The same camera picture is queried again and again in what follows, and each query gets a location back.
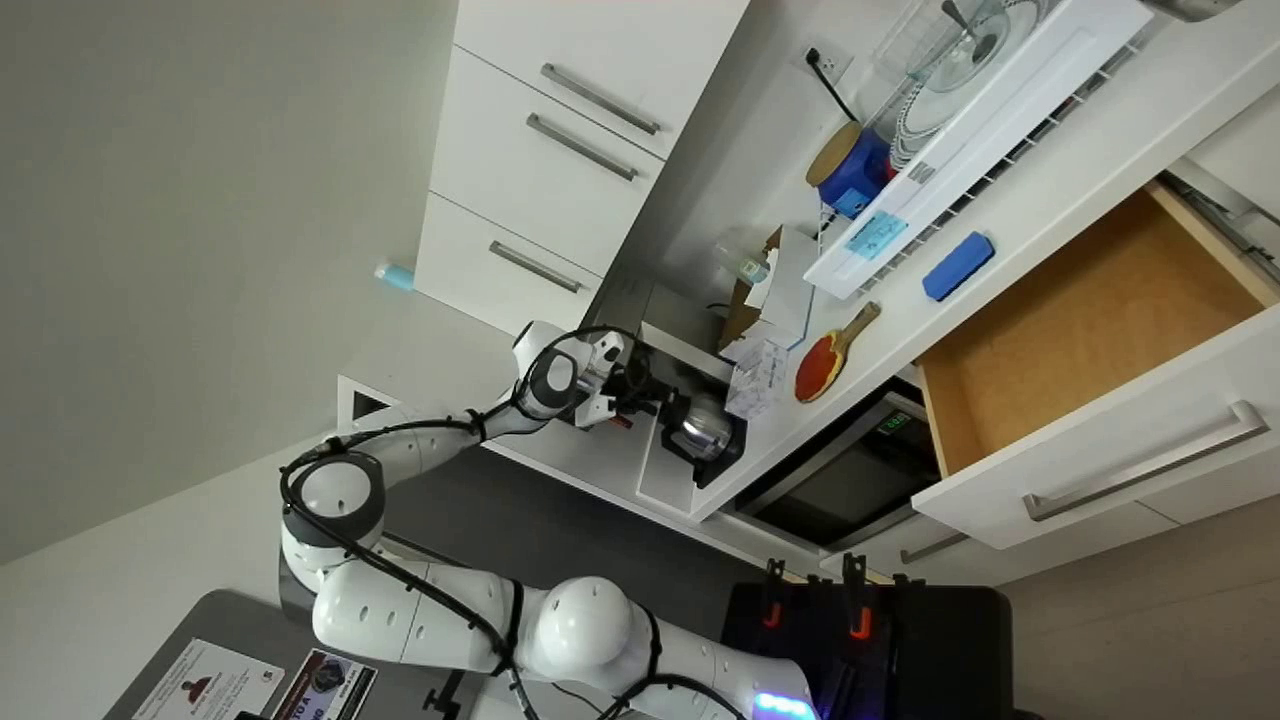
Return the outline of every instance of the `white cabinet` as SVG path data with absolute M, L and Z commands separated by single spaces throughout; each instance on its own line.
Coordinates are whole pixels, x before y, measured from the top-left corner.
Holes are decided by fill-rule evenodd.
M 437 299 L 510 334 L 533 315 L 574 322 L 601 289 L 601 276 L 562 263 L 541 243 L 529 243 L 442 196 L 428 196 L 416 281 Z
M 1275 448 L 1280 308 L 939 480 L 912 505 L 991 546 L 1073 527 Z
M 1042 566 L 1059 566 L 1156 533 L 1176 527 L 1166 515 L 1129 505 L 1105 515 L 1091 515 L 1068 533 L 1040 534 L 1032 542 L 997 551 L 964 533 L 937 522 L 927 515 L 912 515 L 901 527 L 853 546 L 866 556 L 877 574 L 912 574 L 927 582 L 1012 582 L 1021 574 L 1035 574 Z
M 666 155 L 746 0 L 465 0 L 457 45 Z
M 574 327 L 741 15 L 745 0 L 465 0 L 421 290 L 505 333 Z
M 457 53 L 430 193 L 604 276 L 660 161 Z
M 1280 443 L 1221 471 L 1206 471 L 1192 483 L 1165 487 L 1142 494 L 1142 507 L 1176 520 L 1195 522 L 1204 515 L 1221 515 L 1280 492 Z

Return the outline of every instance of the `small box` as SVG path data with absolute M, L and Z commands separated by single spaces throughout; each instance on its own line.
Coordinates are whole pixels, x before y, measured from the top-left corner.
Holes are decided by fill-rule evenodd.
M 964 235 L 927 276 L 923 296 L 937 302 L 948 299 L 972 271 L 997 257 L 997 243 L 982 230 Z

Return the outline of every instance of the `open drawer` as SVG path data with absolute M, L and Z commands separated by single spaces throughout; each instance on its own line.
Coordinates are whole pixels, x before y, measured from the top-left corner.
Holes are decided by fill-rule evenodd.
M 945 480 L 912 505 L 1012 546 L 1275 443 L 1275 299 L 1178 196 L 1136 193 L 921 358 Z

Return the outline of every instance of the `ceiling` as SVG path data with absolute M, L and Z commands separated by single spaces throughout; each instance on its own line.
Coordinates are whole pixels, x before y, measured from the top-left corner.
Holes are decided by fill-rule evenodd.
M 448 33 L 440 0 L 0 3 L 0 565 L 332 423 Z

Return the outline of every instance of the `blue label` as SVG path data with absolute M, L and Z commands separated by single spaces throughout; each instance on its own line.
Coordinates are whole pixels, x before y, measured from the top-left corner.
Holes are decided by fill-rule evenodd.
M 865 257 L 865 260 L 877 260 L 891 249 L 891 239 L 901 239 L 909 230 L 902 218 L 889 214 L 889 211 L 877 211 L 858 230 L 853 230 L 843 239 L 843 253 L 849 257 Z

